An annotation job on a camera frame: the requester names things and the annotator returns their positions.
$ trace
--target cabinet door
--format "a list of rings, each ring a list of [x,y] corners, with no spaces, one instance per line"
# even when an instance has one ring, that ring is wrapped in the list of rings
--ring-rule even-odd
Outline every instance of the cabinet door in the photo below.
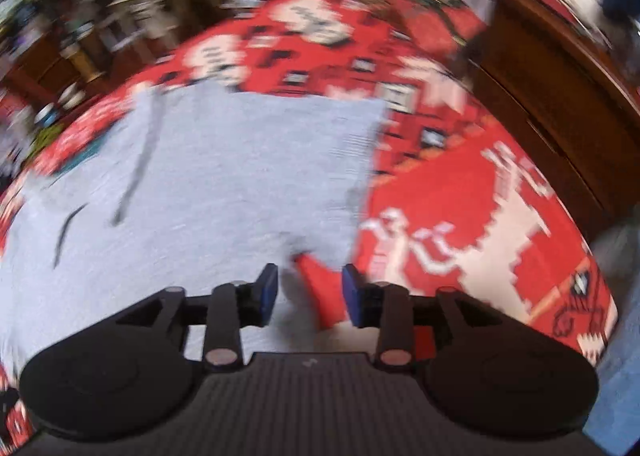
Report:
[[[58,60],[60,60],[58,46],[49,35],[45,35],[18,57],[17,65],[23,73],[39,82],[43,74],[49,71]]]
[[[43,74],[38,83],[56,96],[60,96],[68,86],[78,80],[80,80],[78,70],[68,60],[60,58]]]
[[[500,6],[482,67],[548,133],[607,211],[620,216],[640,201],[640,115],[629,116],[610,86],[549,33]]]
[[[539,122],[481,69],[474,74],[474,95],[505,126],[540,169],[587,241],[604,230],[612,216]]]

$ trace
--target wooden cabinet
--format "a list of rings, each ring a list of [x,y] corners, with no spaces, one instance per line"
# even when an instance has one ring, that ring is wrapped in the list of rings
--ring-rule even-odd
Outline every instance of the wooden cabinet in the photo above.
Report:
[[[608,58],[536,0],[495,0],[474,92],[592,239],[640,201],[640,110]]]
[[[30,77],[54,97],[80,80],[80,73],[63,58],[54,39],[45,34],[17,58],[14,68]]]

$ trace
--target black carbon plate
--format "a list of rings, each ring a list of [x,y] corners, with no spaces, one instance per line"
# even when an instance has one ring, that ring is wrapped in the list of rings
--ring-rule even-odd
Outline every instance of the black carbon plate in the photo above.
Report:
[[[438,412],[409,376],[362,354],[257,354],[238,373],[210,375],[174,417],[132,438],[74,442],[38,433],[19,456],[603,456],[573,433],[505,441]]]

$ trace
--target gray blanket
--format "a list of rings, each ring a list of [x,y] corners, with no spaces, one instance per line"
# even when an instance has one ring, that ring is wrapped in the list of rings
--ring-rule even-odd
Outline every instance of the gray blanket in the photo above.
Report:
[[[144,92],[96,157],[28,180],[0,267],[0,359],[19,369],[165,286],[207,295],[302,250],[339,267],[383,111],[380,100],[230,94],[213,81]],[[280,273],[272,325],[245,328],[245,357],[312,349],[312,308]],[[186,354],[198,359],[204,332],[192,333]]]

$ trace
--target dresser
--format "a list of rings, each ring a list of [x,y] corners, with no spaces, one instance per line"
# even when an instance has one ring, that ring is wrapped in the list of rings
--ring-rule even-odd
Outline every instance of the dresser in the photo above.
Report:
[[[538,0],[494,1],[474,93],[593,239],[640,201],[637,89]]]

